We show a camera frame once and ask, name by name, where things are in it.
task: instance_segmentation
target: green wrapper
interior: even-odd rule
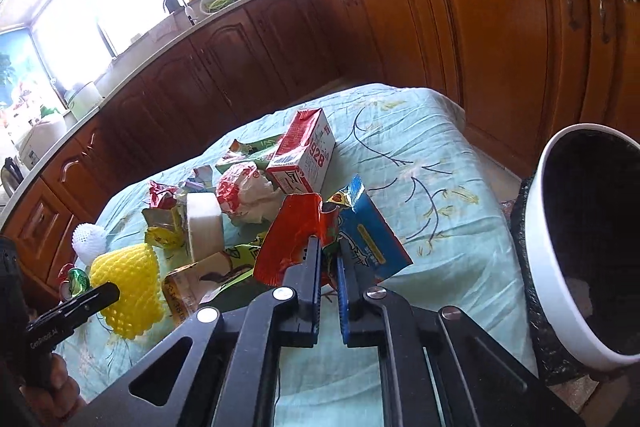
[[[257,168],[264,171],[278,149],[280,138],[282,138],[282,134],[252,143],[240,143],[238,140],[234,140],[229,146],[229,150],[216,163],[216,169],[220,174],[224,174],[231,165],[236,163],[255,162]]]

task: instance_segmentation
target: wooden cabinet door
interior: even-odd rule
[[[164,123],[179,134],[181,161],[202,152],[238,126],[188,39],[153,61],[142,73],[147,97],[153,99]]]
[[[174,132],[174,122],[154,103],[142,74],[132,78],[101,113],[118,142],[137,158],[142,178],[182,161],[182,147],[174,146],[180,140]]]
[[[145,167],[118,141],[101,111],[74,135],[85,163],[108,197],[145,177]]]
[[[95,223],[110,195],[85,159],[87,153],[68,140],[42,172],[42,178],[60,200],[83,221]]]
[[[37,179],[27,189],[2,233],[14,240],[20,263],[46,281],[53,257],[71,220],[71,211]]]
[[[291,100],[337,78],[309,0],[255,0],[246,6]]]
[[[580,121],[640,140],[640,4],[590,0],[591,58]]]
[[[76,216],[71,217],[71,221],[69,221],[65,233],[60,240],[60,245],[53,256],[53,262],[51,263],[51,268],[49,268],[49,276],[47,277],[46,283],[47,286],[56,293],[60,291],[58,285],[58,274],[60,270],[65,264],[76,261],[76,252],[71,246],[71,240],[73,239],[74,230],[80,223],[81,221]]]
[[[466,135],[520,176],[548,138],[580,117],[587,0],[432,0],[447,96]]]
[[[209,23],[190,40],[240,124],[281,109],[289,102],[244,9]]]
[[[444,92],[430,0],[345,0],[357,28],[370,26],[387,84]]]
[[[384,82],[382,63],[369,25],[354,26],[347,0],[311,1],[320,14],[320,24],[338,72],[349,82]]]

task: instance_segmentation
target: milk carton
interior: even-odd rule
[[[285,194],[320,192],[334,146],[324,111],[299,110],[266,171]]]

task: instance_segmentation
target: kitchen appliance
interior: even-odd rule
[[[7,196],[11,196],[24,180],[18,163],[18,158],[5,158],[4,166],[0,168],[0,182]]]
[[[48,114],[20,140],[18,157],[29,170],[66,134],[65,119],[60,113]]]
[[[65,93],[65,101],[71,113],[80,121],[102,101],[102,95],[98,92],[93,82],[76,84]]]

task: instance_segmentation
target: rice cooker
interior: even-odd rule
[[[66,134],[65,119],[60,113],[48,114],[18,142],[18,157],[31,170],[60,138]]]

